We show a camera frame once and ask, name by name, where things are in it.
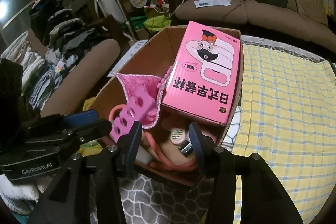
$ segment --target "pink object in box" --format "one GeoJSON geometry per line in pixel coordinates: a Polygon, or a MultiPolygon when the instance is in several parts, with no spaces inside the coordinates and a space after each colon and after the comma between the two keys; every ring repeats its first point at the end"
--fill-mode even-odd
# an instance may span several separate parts
{"type": "Polygon", "coordinates": [[[215,124],[227,122],[235,92],[240,40],[190,21],[163,104],[215,124]]]}

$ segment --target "gray stone pattern mat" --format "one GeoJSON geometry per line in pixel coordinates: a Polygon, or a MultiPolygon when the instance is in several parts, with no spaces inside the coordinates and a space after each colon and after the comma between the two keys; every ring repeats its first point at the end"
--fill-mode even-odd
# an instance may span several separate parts
{"type": "MultiPolygon", "coordinates": [[[[285,43],[243,35],[243,44],[286,52],[314,63],[324,59],[285,43]]],[[[202,180],[190,193],[154,181],[137,173],[133,179],[120,178],[120,196],[127,224],[197,224],[208,208],[211,180],[202,180]]],[[[94,182],[90,187],[91,224],[97,224],[94,182]]]]}

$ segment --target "brown sofa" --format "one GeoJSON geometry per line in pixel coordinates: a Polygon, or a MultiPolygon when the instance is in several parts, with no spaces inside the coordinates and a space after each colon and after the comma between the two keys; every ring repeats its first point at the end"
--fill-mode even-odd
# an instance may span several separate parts
{"type": "MultiPolygon", "coordinates": [[[[44,56],[47,48],[31,29],[28,30],[28,35],[32,50],[44,56]]],[[[116,40],[107,39],[100,42],[64,78],[60,87],[45,104],[41,116],[74,113],[119,56],[120,46],[116,40]]]]}
{"type": "MultiPolygon", "coordinates": [[[[261,27],[262,30],[273,30],[297,38],[301,44],[302,42],[313,42],[336,52],[336,35],[326,26],[328,21],[323,6],[319,7],[318,13],[320,17],[325,17],[322,21],[326,25],[306,16],[304,7],[302,8],[300,3],[296,5],[298,0],[289,0],[291,2],[290,9],[258,3],[256,0],[231,0],[230,6],[197,9],[194,1],[196,0],[187,0],[177,9],[175,18],[173,18],[174,24],[185,24],[192,20],[212,26],[235,27],[240,29],[243,34],[245,26],[252,25],[250,29],[261,27]]],[[[308,0],[309,5],[311,4],[310,7],[313,7],[314,1],[317,0],[308,0]]]]}

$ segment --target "white paper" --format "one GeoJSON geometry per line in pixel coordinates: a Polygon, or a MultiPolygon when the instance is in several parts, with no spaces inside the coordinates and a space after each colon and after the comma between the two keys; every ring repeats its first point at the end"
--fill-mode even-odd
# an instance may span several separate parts
{"type": "Polygon", "coordinates": [[[196,8],[207,7],[207,6],[229,6],[231,5],[230,0],[196,0],[196,8]]]}
{"type": "Polygon", "coordinates": [[[125,53],[125,55],[118,61],[118,63],[113,67],[107,77],[114,77],[122,69],[122,67],[135,55],[143,46],[147,43],[146,40],[139,40],[125,53]]]}

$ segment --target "green plastic bag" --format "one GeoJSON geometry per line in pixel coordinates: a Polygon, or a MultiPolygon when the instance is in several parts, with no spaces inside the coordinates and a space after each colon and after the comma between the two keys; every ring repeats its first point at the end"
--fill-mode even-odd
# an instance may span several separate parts
{"type": "Polygon", "coordinates": [[[166,16],[157,16],[147,19],[143,24],[153,34],[161,31],[164,27],[170,26],[171,20],[166,16]]]}

